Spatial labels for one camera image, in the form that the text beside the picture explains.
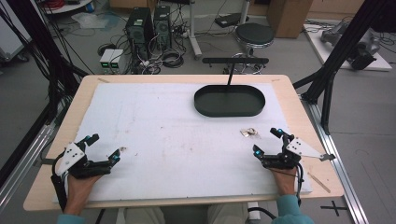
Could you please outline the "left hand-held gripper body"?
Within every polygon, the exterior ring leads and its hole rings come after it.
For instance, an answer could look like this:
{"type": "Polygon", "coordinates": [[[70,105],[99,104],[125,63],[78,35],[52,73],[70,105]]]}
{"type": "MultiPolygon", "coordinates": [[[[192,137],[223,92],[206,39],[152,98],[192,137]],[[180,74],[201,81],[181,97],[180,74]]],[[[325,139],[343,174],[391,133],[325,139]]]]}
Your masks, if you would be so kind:
{"type": "Polygon", "coordinates": [[[55,174],[69,173],[74,178],[84,179],[97,175],[108,175],[110,172],[109,161],[89,161],[85,152],[77,144],[72,143],[65,148],[55,174]]]}

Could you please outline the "thin wooden stick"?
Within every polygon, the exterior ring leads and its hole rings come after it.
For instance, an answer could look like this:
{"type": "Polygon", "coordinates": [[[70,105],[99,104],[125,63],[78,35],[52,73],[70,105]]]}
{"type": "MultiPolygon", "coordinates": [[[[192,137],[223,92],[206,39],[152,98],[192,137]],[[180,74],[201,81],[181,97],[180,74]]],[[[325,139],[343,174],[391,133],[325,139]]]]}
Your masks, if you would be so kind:
{"type": "Polygon", "coordinates": [[[316,182],[318,183],[326,192],[331,193],[331,190],[324,184],[322,183],[316,176],[308,172],[308,175],[316,182]]]}

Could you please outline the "black oval tray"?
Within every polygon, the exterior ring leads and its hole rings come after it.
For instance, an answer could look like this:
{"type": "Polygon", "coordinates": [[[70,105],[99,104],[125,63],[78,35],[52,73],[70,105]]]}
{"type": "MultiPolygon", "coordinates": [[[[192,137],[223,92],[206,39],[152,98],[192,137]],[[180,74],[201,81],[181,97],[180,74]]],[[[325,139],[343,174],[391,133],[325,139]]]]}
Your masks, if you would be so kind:
{"type": "Polygon", "coordinates": [[[206,85],[194,94],[194,107],[211,118],[253,117],[265,106],[264,94],[249,85],[206,85]]]}

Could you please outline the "white foam board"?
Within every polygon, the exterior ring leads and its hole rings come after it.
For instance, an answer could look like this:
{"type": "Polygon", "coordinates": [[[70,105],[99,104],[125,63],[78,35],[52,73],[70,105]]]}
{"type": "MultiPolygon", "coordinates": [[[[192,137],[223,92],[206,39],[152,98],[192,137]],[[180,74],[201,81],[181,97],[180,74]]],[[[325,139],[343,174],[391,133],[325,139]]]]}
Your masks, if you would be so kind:
{"type": "Polygon", "coordinates": [[[269,196],[276,183],[253,155],[280,152],[271,128],[289,128],[275,90],[260,84],[266,103],[253,117],[209,118],[193,105],[196,84],[101,83],[74,141],[99,134],[87,147],[91,161],[116,149],[120,161],[92,190],[93,202],[189,200],[269,196]],[[245,137],[242,129],[258,134],[245,137]]]}

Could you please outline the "white power supply box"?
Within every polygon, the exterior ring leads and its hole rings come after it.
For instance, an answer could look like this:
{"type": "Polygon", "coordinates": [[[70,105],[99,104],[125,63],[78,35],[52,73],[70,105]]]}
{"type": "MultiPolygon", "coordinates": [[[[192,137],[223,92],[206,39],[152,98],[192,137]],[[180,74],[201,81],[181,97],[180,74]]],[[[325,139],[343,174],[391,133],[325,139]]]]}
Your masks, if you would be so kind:
{"type": "Polygon", "coordinates": [[[124,67],[124,55],[122,49],[114,49],[109,60],[110,69],[113,73],[119,73],[124,67]]]}
{"type": "Polygon", "coordinates": [[[114,50],[113,49],[106,49],[100,59],[100,64],[105,73],[109,71],[110,68],[110,61],[112,59],[114,50]]]}

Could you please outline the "black T-shaped stand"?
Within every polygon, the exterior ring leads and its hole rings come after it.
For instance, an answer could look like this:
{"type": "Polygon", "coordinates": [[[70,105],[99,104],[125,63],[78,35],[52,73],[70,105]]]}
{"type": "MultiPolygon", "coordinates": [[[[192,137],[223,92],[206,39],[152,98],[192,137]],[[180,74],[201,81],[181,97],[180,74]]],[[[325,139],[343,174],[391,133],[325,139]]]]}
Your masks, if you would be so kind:
{"type": "Polygon", "coordinates": [[[232,66],[232,70],[229,73],[227,86],[230,86],[233,79],[234,66],[237,63],[258,63],[265,65],[269,63],[269,59],[267,58],[203,58],[202,63],[207,63],[209,66],[212,66],[213,63],[215,64],[229,63],[232,66]]]}

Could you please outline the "white floor platform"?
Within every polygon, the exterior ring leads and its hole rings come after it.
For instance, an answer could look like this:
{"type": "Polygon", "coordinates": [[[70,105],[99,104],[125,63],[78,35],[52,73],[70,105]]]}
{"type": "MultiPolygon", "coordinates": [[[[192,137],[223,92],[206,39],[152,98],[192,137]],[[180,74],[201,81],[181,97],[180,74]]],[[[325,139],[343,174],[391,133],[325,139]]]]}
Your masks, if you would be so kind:
{"type": "MultiPolygon", "coordinates": [[[[311,45],[314,47],[315,52],[319,57],[319,60],[321,63],[325,63],[333,50],[333,46],[330,43],[324,43],[320,40],[323,30],[319,25],[305,24],[304,29],[311,42],[311,45]]],[[[375,60],[365,67],[364,71],[388,72],[392,69],[391,65],[386,62],[379,53],[375,53],[374,58],[375,60]]]]}

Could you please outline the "black round stool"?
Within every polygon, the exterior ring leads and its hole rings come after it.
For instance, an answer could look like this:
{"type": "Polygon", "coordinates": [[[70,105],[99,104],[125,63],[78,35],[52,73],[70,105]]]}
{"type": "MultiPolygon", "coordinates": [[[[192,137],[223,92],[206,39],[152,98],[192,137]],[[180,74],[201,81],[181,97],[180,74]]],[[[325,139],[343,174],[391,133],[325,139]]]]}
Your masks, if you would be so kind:
{"type": "MultiPolygon", "coordinates": [[[[275,35],[271,27],[255,22],[238,25],[235,29],[235,38],[244,49],[242,52],[235,53],[233,58],[255,58],[255,49],[265,49],[274,42],[275,35]]],[[[230,71],[238,74],[259,75],[265,67],[262,63],[238,63],[234,68],[230,63],[226,64],[223,74],[230,71]]]]}

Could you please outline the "grey machine on platform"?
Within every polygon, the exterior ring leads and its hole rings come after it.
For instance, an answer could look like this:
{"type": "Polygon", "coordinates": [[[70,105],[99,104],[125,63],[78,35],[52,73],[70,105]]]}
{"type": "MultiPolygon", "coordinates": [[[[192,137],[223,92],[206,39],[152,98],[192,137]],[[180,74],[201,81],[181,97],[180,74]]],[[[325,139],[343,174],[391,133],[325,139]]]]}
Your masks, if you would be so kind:
{"type": "MultiPolygon", "coordinates": [[[[323,31],[320,41],[322,43],[329,42],[334,47],[345,33],[348,25],[349,21],[340,21],[332,29],[323,31]]],[[[346,60],[353,69],[363,70],[375,61],[374,55],[379,51],[379,49],[379,39],[370,31],[366,31],[346,60]]]]}

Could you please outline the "clear plastic sheet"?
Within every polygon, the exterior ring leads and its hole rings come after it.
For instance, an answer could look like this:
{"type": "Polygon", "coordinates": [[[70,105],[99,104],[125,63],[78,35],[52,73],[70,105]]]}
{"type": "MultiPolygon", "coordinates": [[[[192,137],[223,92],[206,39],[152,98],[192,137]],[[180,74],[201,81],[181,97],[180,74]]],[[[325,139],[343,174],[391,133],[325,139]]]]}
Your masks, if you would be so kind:
{"type": "Polygon", "coordinates": [[[120,17],[112,13],[87,13],[80,12],[71,17],[81,29],[111,29],[120,21],[120,17]]]}

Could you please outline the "large black computer tower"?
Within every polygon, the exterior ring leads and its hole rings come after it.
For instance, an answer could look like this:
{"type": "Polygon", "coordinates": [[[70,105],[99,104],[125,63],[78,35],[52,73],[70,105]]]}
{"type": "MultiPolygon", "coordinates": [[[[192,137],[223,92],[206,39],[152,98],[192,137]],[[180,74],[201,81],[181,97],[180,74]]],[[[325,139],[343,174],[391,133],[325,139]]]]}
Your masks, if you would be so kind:
{"type": "Polygon", "coordinates": [[[148,7],[135,7],[125,25],[132,52],[143,60],[151,57],[149,42],[154,37],[151,11],[148,7]]]}

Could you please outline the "white desk leg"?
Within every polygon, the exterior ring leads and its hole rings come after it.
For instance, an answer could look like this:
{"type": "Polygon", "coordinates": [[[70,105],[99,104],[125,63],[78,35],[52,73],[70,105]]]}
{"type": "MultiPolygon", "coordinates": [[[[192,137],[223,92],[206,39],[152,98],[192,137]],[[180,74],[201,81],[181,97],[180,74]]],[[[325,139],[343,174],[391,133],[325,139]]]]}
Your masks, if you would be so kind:
{"type": "Polygon", "coordinates": [[[202,57],[201,48],[198,44],[197,38],[195,36],[195,0],[189,0],[189,9],[190,9],[190,28],[188,31],[188,37],[191,43],[191,48],[193,50],[194,59],[199,60],[202,57]]]}

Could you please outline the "round white table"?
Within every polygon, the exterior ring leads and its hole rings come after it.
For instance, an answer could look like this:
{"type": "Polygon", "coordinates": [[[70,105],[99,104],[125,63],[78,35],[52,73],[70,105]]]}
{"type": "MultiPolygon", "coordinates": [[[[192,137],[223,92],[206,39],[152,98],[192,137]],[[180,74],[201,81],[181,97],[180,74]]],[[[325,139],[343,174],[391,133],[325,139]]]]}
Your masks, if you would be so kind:
{"type": "Polygon", "coordinates": [[[93,0],[46,0],[41,6],[47,13],[59,14],[91,6],[92,3],[93,0]]]}

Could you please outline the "aluminium rail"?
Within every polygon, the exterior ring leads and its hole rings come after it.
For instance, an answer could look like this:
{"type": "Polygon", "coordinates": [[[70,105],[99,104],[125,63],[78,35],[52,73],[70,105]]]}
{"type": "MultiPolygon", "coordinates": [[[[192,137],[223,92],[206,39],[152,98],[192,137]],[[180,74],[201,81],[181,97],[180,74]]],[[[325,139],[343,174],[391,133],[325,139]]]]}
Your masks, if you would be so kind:
{"type": "Polygon", "coordinates": [[[40,152],[50,141],[54,131],[55,126],[53,124],[48,124],[43,125],[36,134],[28,135],[28,142],[25,145],[22,145],[24,152],[21,154],[21,157],[18,159],[15,167],[12,169],[8,178],[0,188],[0,214],[2,214],[6,209],[12,196],[17,191],[17,188],[27,176],[29,170],[33,167],[40,152]]]}
{"type": "Polygon", "coordinates": [[[332,167],[335,170],[340,182],[344,188],[343,198],[346,201],[347,211],[350,214],[354,224],[369,224],[368,218],[361,206],[361,202],[353,188],[353,185],[347,174],[347,170],[338,153],[336,145],[329,134],[326,134],[325,129],[320,124],[321,112],[317,105],[311,105],[301,99],[301,102],[306,110],[306,113],[315,128],[324,150],[328,154],[333,154],[335,158],[331,160],[332,167]]]}

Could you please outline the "black metal frame strut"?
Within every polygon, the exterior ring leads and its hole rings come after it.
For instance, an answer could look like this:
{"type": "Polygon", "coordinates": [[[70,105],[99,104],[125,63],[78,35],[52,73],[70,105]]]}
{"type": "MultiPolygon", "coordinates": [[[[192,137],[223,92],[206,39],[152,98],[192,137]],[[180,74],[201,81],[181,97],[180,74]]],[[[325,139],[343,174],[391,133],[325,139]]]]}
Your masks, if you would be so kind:
{"type": "Polygon", "coordinates": [[[311,105],[316,104],[319,96],[324,94],[319,124],[326,134],[330,134],[329,117],[335,75],[353,48],[361,40],[364,33],[369,30],[371,25],[385,11],[389,1],[364,0],[351,23],[346,28],[346,32],[341,36],[325,63],[317,72],[292,84],[294,89],[299,89],[306,84],[310,84],[308,90],[302,94],[302,98],[311,105]]]}

